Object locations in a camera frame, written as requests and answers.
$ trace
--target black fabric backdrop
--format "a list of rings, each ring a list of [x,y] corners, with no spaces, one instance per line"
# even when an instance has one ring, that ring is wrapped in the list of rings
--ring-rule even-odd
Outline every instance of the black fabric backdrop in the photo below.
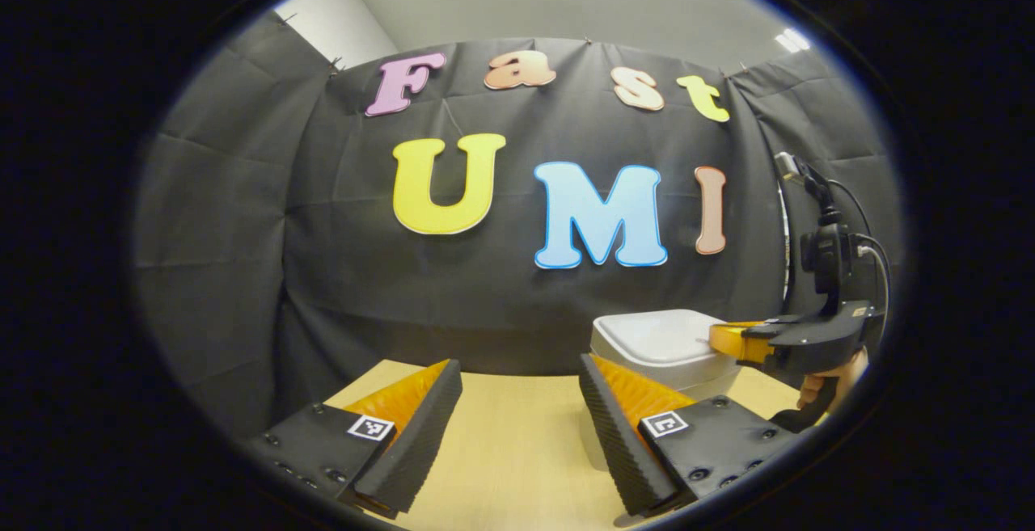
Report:
[[[170,368],[231,434],[254,434],[326,399],[383,358],[570,374],[601,315],[690,308],[746,320],[818,307],[808,276],[783,303],[777,151],[816,160],[850,185],[874,235],[901,261],[887,136],[815,57],[788,56],[728,80],[595,42],[446,45],[391,57],[443,52],[447,63],[408,95],[409,109],[367,118],[383,61],[330,79],[326,60],[278,22],[265,17],[201,71],[148,150],[141,178],[135,258],[145,317]],[[486,89],[489,60],[519,50],[546,53],[557,80]],[[621,104],[609,75],[615,66],[651,75],[666,108]],[[717,86],[729,122],[692,108],[675,82],[687,75]],[[454,236],[406,230],[391,207],[392,148],[444,140],[432,197],[451,204],[466,173],[455,143],[476,132],[507,141],[489,214]],[[658,170],[668,262],[626,268],[612,254],[602,266],[584,259],[571,270],[537,268],[546,197],[532,170],[551,160],[580,164],[601,197],[621,167]],[[728,178],[728,244],[717,256],[694,250],[701,166]],[[800,188],[785,186],[785,197],[794,240],[811,231],[816,208]],[[840,205],[857,222],[850,204]],[[574,245],[585,252],[578,235]],[[859,273],[850,294],[871,298],[873,273]]]

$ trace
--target white container lid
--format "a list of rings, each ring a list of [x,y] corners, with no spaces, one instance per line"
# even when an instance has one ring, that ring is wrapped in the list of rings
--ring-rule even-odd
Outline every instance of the white container lid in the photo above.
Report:
[[[708,344],[720,319],[685,308],[598,317],[590,350],[675,390],[736,372],[736,359]]]

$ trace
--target letter m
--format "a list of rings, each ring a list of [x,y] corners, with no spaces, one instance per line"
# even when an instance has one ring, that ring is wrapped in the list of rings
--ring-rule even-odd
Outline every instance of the letter m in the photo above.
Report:
[[[657,171],[622,168],[607,202],[576,164],[542,164],[535,168],[535,178],[546,185],[546,245],[535,254],[540,268],[574,268],[582,262],[571,242],[572,225],[598,265],[608,259],[620,229],[624,238],[615,260],[622,266],[657,266],[668,260],[657,227]]]

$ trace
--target hand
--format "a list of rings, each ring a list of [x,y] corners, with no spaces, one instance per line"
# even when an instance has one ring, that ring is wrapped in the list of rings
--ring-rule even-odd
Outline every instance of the hand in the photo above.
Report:
[[[816,401],[816,397],[820,393],[820,388],[823,387],[825,378],[838,378],[834,400],[830,403],[830,407],[827,408],[827,412],[833,412],[840,405],[841,401],[844,401],[845,395],[859,381],[859,377],[862,376],[862,373],[865,372],[868,365],[869,359],[868,355],[866,355],[866,348],[862,348],[852,356],[849,362],[836,370],[805,376],[805,381],[801,384],[801,393],[798,397],[798,409],[801,410],[806,404],[811,404]]]

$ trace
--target screw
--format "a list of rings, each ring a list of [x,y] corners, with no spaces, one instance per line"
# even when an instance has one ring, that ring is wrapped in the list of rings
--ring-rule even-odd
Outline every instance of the screw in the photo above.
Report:
[[[335,482],[345,483],[345,482],[347,482],[349,480],[348,478],[346,478],[346,476],[344,474],[342,474],[341,471],[336,471],[334,469],[324,469],[324,474],[327,475],[327,478],[329,478],[329,479],[331,479],[331,480],[333,480]]]

